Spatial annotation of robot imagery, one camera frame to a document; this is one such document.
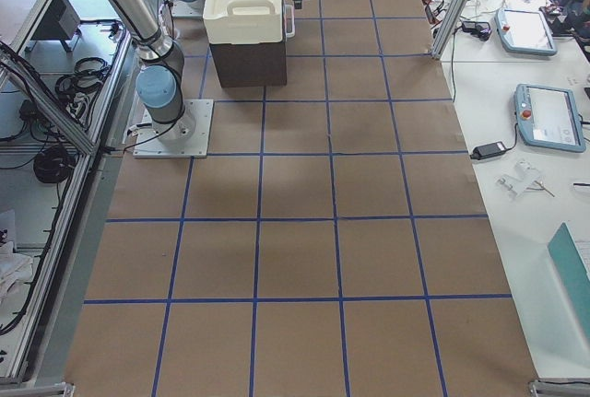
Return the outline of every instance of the white cloth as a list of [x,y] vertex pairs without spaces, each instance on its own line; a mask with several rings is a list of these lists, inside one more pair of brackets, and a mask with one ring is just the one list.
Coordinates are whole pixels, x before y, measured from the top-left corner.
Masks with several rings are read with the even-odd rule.
[[0,254],[0,303],[33,277],[33,258],[25,254]]

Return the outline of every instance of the power adapter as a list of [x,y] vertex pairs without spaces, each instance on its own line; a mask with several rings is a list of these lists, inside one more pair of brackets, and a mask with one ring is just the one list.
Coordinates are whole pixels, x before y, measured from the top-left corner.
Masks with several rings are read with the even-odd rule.
[[39,119],[39,111],[31,100],[25,99],[18,109],[18,117],[24,122],[32,122]]
[[492,142],[491,144],[486,144],[484,146],[476,146],[469,157],[474,160],[485,160],[502,156],[508,150],[509,148],[507,148],[502,141]]

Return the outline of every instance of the dark brown box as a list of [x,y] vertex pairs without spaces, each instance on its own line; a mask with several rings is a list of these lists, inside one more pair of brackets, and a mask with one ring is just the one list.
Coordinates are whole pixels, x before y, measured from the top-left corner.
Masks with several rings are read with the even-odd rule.
[[210,47],[223,88],[287,85],[284,39],[261,44],[210,44]]

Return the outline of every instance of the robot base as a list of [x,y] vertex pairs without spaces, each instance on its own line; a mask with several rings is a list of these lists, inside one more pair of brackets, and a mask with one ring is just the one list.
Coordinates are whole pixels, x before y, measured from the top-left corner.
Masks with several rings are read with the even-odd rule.
[[199,0],[197,6],[189,6],[183,1],[174,1],[172,8],[172,16],[174,18],[203,18],[203,9],[205,8],[205,0]]
[[[212,99],[186,99],[186,109],[192,113],[196,120],[195,132],[187,139],[177,141],[161,141],[160,137],[150,139],[157,134],[151,129],[140,130],[137,142],[147,141],[134,148],[133,155],[136,158],[204,158],[209,147],[209,132],[213,117]],[[144,112],[142,123],[151,123],[148,111]]]

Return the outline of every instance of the metal pole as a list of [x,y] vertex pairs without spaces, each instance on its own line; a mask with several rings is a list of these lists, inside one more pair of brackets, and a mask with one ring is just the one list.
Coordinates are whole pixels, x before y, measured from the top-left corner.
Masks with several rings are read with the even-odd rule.
[[74,386],[69,383],[57,383],[51,386],[37,388],[15,388],[12,390],[1,390],[0,397],[72,397]]
[[533,397],[587,397],[590,395],[590,385],[564,382],[560,384],[546,383],[540,380],[528,384]]
[[459,19],[466,2],[467,0],[451,0],[451,4],[446,11],[444,20],[442,21],[441,28],[436,34],[436,38],[432,44],[431,55],[434,59],[441,59],[444,47],[453,34],[457,20]]

